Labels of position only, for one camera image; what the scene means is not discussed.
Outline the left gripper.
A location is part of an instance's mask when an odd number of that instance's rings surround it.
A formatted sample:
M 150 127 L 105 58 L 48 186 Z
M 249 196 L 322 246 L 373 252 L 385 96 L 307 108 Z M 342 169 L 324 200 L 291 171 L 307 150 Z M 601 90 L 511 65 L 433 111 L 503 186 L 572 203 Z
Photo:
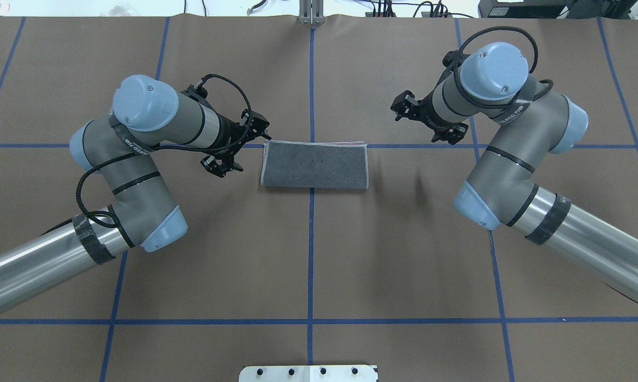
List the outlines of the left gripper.
M 220 130 L 213 143 L 213 157 L 223 160 L 228 154 L 236 154 L 249 141 L 262 137 L 270 140 L 268 128 L 270 122 L 258 112 L 242 111 L 242 119 L 238 123 L 219 115 Z

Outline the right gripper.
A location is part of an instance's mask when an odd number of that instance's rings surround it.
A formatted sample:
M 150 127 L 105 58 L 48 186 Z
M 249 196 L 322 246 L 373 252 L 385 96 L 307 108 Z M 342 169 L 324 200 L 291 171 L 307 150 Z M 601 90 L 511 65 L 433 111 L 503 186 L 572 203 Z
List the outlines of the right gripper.
M 432 95 L 417 101 L 413 92 L 405 90 L 395 97 L 390 109 L 395 113 L 395 121 L 402 118 L 420 121 L 435 132 L 447 127 L 447 121 L 436 113 Z

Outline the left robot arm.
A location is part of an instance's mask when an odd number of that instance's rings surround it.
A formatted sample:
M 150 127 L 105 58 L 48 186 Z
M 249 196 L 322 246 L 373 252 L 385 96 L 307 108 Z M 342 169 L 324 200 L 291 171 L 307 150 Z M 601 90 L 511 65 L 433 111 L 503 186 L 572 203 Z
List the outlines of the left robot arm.
M 0 255 L 0 316 L 130 249 L 152 253 L 187 233 L 152 155 L 198 153 L 206 172 L 225 177 L 242 170 L 239 150 L 270 138 L 269 126 L 222 75 L 205 75 L 185 90 L 142 74 L 122 80 L 108 113 L 71 138 L 72 159 L 83 171 L 74 189 L 78 212 Z

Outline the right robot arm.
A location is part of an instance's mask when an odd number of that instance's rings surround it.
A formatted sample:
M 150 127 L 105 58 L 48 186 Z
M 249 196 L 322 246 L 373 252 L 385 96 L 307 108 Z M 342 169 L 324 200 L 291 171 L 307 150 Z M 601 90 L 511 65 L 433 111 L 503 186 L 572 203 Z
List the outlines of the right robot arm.
M 453 206 L 487 230 L 513 228 L 600 278 L 638 304 L 638 239 L 532 180 L 548 154 L 573 148 L 588 129 L 588 114 L 530 73 L 520 49 L 494 42 L 472 54 L 445 56 L 445 71 L 418 100 L 406 90 L 392 102 L 395 119 L 423 123 L 433 142 L 456 144 L 467 119 L 485 115 L 498 125 Z

